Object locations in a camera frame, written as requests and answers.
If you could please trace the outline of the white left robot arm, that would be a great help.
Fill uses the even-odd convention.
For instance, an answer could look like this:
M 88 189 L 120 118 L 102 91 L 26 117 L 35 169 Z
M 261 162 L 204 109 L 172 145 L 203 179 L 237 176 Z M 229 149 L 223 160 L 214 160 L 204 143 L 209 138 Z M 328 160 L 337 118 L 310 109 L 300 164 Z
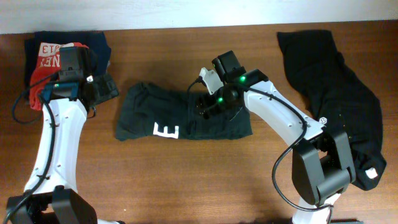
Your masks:
M 96 106 L 119 95 L 108 73 L 94 76 L 95 53 L 84 46 L 58 50 L 60 70 L 31 83 L 24 94 L 42 105 L 42 134 L 22 195 L 9 197 L 5 223 L 103 223 L 76 186 L 83 125 Z

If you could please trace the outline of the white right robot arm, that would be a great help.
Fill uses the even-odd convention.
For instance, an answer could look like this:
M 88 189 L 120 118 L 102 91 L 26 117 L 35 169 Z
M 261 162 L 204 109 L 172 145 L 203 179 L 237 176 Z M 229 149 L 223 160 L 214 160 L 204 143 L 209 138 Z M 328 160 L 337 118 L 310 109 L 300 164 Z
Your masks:
M 213 69 L 201 68 L 198 82 L 208 99 L 197 105 L 201 115 L 242 107 L 258 115 L 288 145 L 272 168 L 272 184 L 296 209 L 291 223 L 331 223 L 335 202 L 356 179 L 347 133 L 307 116 L 277 90 L 260 70 L 246 71 L 233 51 L 213 59 Z M 276 181 L 277 168 L 292 154 L 292 182 L 300 196 L 290 201 Z

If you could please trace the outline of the dark green t-shirt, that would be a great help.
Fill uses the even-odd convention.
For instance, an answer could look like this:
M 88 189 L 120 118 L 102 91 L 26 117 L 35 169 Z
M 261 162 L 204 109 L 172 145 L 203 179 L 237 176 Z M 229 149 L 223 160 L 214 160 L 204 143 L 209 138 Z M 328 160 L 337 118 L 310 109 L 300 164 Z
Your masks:
M 138 83 L 130 89 L 116 125 L 120 141 L 160 136 L 189 140 L 235 140 L 252 135 L 249 112 L 242 106 L 224 109 L 206 92 L 166 90 L 153 83 Z

